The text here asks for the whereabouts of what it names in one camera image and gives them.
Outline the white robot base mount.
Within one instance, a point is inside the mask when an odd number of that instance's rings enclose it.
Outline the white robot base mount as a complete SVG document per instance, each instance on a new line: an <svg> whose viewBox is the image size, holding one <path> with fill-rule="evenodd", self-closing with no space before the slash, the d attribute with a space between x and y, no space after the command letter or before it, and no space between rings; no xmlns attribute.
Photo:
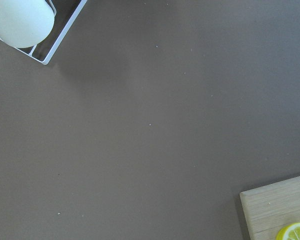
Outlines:
<svg viewBox="0 0 300 240"><path fill-rule="evenodd" d="M0 40L47 65L85 0L0 0Z"/></svg>

